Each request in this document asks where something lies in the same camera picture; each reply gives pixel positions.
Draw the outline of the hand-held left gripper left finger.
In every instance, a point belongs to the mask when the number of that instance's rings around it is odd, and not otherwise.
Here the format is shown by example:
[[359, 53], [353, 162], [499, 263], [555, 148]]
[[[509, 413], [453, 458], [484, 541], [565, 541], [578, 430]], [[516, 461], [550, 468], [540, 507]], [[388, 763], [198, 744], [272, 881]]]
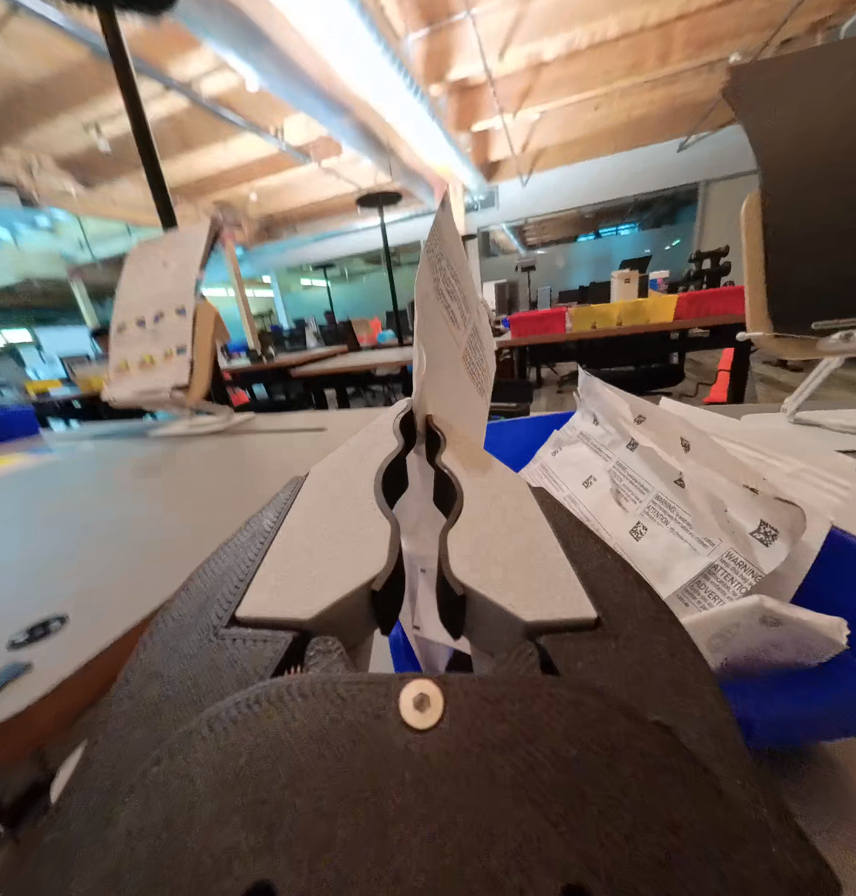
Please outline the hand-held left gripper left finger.
[[347, 648], [399, 621], [406, 573], [395, 509], [409, 485], [411, 399], [311, 468], [239, 603], [254, 628], [328, 635]]

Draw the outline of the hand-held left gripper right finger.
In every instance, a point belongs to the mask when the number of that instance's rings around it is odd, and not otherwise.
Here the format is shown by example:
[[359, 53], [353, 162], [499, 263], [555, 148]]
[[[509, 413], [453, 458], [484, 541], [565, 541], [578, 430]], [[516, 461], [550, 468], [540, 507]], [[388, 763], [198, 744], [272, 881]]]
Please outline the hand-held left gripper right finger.
[[523, 477], [452, 425], [425, 420], [438, 536], [443, 632], [498, 656], [550, 633], [589, 630], [598, 613]]

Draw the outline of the printed white paper bag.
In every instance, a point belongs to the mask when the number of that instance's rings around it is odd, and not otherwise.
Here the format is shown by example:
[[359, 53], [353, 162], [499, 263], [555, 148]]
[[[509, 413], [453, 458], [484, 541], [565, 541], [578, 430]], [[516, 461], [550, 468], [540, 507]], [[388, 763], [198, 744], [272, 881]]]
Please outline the printed white paper bag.
[[415, 277], [412, 399], [417, 437], [407, 456], [408, 487], [395, 509], [407, 574], [401, 626], [424, 673], [443, 672], [454, 650], [470, 651], [464, 641], [441, 634], [435, 583], [446, 515], [434, 503], [427, 420], [451, 424], [483, 447], [495, 370], [489, 308], [445, 193]]

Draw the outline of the blue plastic bin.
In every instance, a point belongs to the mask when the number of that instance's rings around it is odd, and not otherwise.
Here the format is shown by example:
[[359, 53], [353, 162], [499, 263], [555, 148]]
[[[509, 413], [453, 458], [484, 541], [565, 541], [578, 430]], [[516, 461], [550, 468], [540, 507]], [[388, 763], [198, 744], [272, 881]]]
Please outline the blue plastic bin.
[[[546, 439], [571, 415], [501, 421], [486, 426], [483, 448], [522, 476]], [[546, 489], [524, 478], [562, 545], [598, 613], [583, 638], [579, 659], [589, 657], [589, 634], [608, 639], [603, 655], [612, 655], [615, 670], [607, 682], [626, 684], [628, 664], [655, 696], [675, 692], [695, 679], [712, 682], [725, 697], [746, 744], [754, 749], [782, 749], [856, 737], [856, 653], [851, 651], [820, 666], [770, 671], [736, 678], [719, 676], [690, 635], [650, 585], [612, 547]]]

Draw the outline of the white folding stand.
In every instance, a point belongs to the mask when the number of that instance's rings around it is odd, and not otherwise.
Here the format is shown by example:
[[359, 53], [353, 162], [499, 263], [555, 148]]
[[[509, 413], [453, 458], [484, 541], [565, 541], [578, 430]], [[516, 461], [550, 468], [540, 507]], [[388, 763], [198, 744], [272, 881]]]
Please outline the white folding stand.
[[840, 330], [812, 339], [797, 335], [764, 331], [740, 332], [738, 342], [751, 342], [755, 348], [785, 361], [817, 361], [814, 369], [786, 398], [780, 409], [788, 424], [817, 428], [856, 436], [856, 409], [804, 411], [803, 404], [849, 358], [856, 358], [856, 330]]
[[155, 414], [172, 416], [170, 422], [162, 423], [148, 432], [152, 438], [219, 434], [247, 424], [256, 417], [253, 412], [237, 412], [233, 407], [217, 405], [204, 399], [193, 401], [189, 405], [182, 395], [149, 397], [143, 408]]

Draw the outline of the red plastic bin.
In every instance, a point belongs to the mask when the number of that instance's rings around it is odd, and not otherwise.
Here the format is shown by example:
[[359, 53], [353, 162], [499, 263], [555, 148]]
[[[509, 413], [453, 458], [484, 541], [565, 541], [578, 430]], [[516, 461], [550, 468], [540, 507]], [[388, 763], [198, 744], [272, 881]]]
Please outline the red plastic bin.
[[674, 308], [674, 322], [745, 314], [743, 285], [706, 288], [680, 293]]
[[506, 321], [513, 340], [560, 335], [568, 330], [568, 307], [517, 312]]

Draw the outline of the long wooden table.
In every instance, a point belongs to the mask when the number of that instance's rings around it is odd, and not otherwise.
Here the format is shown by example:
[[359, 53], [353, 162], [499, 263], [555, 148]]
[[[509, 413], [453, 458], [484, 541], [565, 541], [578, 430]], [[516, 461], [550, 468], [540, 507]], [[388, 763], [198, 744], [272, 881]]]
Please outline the long wooden table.
[[732, 350], [724, 400], [742, 404], [751, 363], [750, 342], [737, 338], [744, 329], [743, 315], [715, 315], [518, 338], [508, 334], [496, 340], [496, 351], [512, 353], [517, 378], [527, 380], [535, 373], [537, 386], [542, 384], [544, 367], [576, 363], [602, 374], [607, 383], [646, 396], [678, 387], [685, 377], [687, 355]]

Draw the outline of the yellow plastic bin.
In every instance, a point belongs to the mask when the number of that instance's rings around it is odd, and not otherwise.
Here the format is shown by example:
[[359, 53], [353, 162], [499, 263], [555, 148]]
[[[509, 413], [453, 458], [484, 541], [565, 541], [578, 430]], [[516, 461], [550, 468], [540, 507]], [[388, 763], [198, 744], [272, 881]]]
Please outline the yellow plastic bin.
[[632, 328], [674, 321], [678, 294], [658, 294], [614, 303], [617, 324]]
[[610, 330], [620, 326], [620, 303], [574, 305], [568, 309], [568, 325], [571, 332]]

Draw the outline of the propped board with printed sheet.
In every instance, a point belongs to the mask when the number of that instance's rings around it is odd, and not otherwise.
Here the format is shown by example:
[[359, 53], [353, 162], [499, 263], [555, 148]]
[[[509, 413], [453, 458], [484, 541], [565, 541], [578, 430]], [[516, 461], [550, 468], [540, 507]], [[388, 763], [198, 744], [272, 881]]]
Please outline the propped board with printed sheet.
[[220, 234], [216, 218], [133, 246], [113, 299], [103, 399], [114, 408], [200, 412], [227, 330], [200, 294]]

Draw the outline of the black oval desk grommet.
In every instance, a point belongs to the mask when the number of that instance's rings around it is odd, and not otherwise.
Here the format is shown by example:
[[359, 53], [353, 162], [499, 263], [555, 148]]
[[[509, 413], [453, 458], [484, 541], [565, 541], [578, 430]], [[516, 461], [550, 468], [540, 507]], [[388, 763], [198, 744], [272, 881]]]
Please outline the black oval desk grommet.
[[40, 644], [60, 633], [69, 623], [67, 614], [59, 613], [32, 622], [8, 637], [8, 652], [22, 651]]

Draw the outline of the black wood-edged board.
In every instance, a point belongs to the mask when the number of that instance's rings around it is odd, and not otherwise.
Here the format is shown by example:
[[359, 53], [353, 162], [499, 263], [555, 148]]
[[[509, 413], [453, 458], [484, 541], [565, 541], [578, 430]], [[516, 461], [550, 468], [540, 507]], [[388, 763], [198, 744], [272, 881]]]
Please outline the black wood-edged board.
[[786, 360], [856, 330], [856, 36], [730, 68], [758, 167], [740, 215], [746, 330]]

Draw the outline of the silver ceiling duct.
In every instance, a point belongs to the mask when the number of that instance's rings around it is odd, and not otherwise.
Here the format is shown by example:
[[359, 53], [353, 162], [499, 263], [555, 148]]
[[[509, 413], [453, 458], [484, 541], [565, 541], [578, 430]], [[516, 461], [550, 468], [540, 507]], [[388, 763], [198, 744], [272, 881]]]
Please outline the silver ceiling duct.
[[434, 206], [488, 184], [364, 2], [178, 2], [175, 16], [243, 77]]

